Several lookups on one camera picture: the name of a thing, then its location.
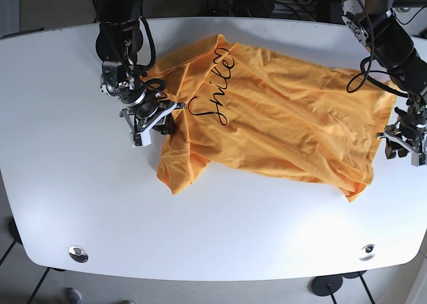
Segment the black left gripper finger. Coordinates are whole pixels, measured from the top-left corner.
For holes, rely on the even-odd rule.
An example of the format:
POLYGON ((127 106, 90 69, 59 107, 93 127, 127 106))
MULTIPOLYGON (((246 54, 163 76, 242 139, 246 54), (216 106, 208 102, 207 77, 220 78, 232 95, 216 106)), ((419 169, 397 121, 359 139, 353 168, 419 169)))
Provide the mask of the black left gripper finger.
POLYGON ((387 159, 393 159, 395 157, 405 157, 408 154, 408 150, 401 146, 401 144, 387 139, 385 154, 387 159))

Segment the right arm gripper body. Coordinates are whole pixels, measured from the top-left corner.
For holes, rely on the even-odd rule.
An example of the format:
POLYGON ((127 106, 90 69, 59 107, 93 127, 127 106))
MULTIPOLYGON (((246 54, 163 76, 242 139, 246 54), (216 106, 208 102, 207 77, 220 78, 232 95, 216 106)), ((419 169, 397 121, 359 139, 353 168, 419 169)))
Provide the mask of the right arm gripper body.
POLYGON ((131 133, 145 133, 152 129, 156 131, 156 123, 162 117, 179 109, 185 109, 185 103, 167 99, 154 100, 140 103, 135 107, 126 107, 120 111, 119 116, 126 120, 131 133))

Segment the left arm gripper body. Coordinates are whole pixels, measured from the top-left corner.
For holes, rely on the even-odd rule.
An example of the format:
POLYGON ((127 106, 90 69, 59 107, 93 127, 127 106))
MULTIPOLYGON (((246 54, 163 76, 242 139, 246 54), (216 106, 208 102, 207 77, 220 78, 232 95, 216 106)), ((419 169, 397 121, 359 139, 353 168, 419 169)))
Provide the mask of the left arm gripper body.
POLYGON ((426 135, 420 130, 402 123, 395 123, 387 125, 384 131, 378 133, 376 137, 401 144, 408 150, 413 166, 426 165, 426 135))

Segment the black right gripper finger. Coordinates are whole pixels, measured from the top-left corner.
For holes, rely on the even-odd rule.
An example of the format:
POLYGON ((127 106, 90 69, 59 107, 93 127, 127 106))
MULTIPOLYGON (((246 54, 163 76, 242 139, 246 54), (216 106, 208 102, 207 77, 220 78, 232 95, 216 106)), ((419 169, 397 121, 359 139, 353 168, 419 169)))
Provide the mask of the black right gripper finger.
POLYGON ((162 135, 173 135, 176 132, 176 124, 171 113, 156 123, 156 131, 162 135))

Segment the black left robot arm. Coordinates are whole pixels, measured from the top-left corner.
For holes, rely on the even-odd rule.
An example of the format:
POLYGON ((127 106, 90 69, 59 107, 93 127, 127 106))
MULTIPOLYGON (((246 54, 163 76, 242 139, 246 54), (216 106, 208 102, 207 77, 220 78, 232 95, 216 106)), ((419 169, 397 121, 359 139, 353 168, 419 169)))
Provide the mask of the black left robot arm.
POLYGON ((379 133, 388 159, 411 156, 416 167, 426 164, 426 62, 392 9, 394 0, 342 0, 342 20, 369 51, 361 76, 384 91, 406 99, 395 108, 398 119, 379 133))

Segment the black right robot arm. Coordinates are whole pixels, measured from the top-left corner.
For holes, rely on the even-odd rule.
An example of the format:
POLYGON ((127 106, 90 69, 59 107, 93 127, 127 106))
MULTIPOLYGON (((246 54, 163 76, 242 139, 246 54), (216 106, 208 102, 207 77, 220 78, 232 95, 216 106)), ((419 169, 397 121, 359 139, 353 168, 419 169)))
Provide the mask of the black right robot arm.
POLYGON ((95 50, 102 62, 100 88, 123 104, 119 115, 131 129, 133 146, 150 145, 151 130, 174 134, 171 113, 185 105, 168 98, 164 80, 147 78, 156 61, 156 50, 143 16, 143 0, 92 1, 99 24, 95 50))

